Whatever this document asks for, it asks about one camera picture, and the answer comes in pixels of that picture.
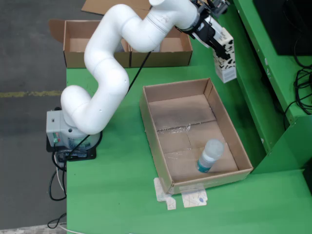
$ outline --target white cable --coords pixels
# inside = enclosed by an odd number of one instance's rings
[[[54,161],[57,164],[57,160],[56,160],[55,154],[54,154]],[[64,191],[64,188],[63,188],[63,186],[62,186],[62,184],[60,182],[60,179],[59,179],[59,169],[58,168],[57,168],[57,176],[58,176],[58,183],[60,185],[60,188]]]
[[[62,228],[63,230],[65,230],[65,231],[67,231],[67,232],[75,233],[75,234],[85,234],[85,233],[79,233],[79,232],[75,232],[75,231],[71,231],[69,229],[66,229],[66,228],[62,227],[62,224],[67,224],[67,223],[60,223],[59,224],[59,227]]]

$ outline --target clear tape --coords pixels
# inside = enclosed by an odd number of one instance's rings
[[[187,133],[188,131],[190,131],[191,129],[191,125],[188,124],[186,126],[182,126],[182,127],[178,127],[178,128],[172,128],[172,129],[164,129],[164,130],[160,130],[158,131],[158,133],[160,134],[164,134],[164,133]]]

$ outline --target green table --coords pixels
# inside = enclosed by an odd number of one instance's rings
[[[308,233],[312,198],[300,171],[250,175],[246,180],[207,190],[208,205],[168,211],[156,200],[157,173],[140,116],[143,85],[211,77],[252,161],[265,156],[237,80],[216,76],[211,50],[193,42],[189,67],[144,68],[104,129],[97,158],[69,162],[68,228],[85,233]],[[130,79],[137,68],[127,69]],[[67,85],[90,94],[97,83],[86,69],[67,69]]]

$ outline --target concrete floor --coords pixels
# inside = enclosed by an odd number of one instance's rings
[[[60,96],[30,92],[64,89],[62,45],[48,20],[101,19],[80,11],[83,3],[0,0],[0,230],[44,225],[66,212],[66,201],[49,198],[55,168],[45,150],[46,111],[60,105]],[[62,196],[56,181],[52,190]]]

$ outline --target blue bottle label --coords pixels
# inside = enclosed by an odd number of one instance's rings
[[[197,161],[196,168],[200,172],[207,173],[210,170],[211,167],[204,167],[203,165],[200,164],[199,161]]]

